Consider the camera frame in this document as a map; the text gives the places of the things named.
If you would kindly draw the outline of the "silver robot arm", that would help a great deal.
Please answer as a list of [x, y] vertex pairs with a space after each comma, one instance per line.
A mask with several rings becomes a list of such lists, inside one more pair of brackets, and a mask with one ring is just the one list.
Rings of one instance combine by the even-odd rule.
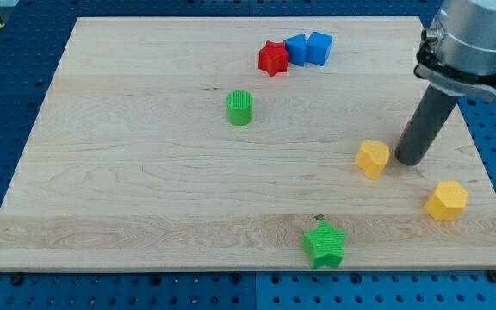
[[449, 96], [496, 99], [496, 0], [445, 0], [423, 28], [414, 74]]

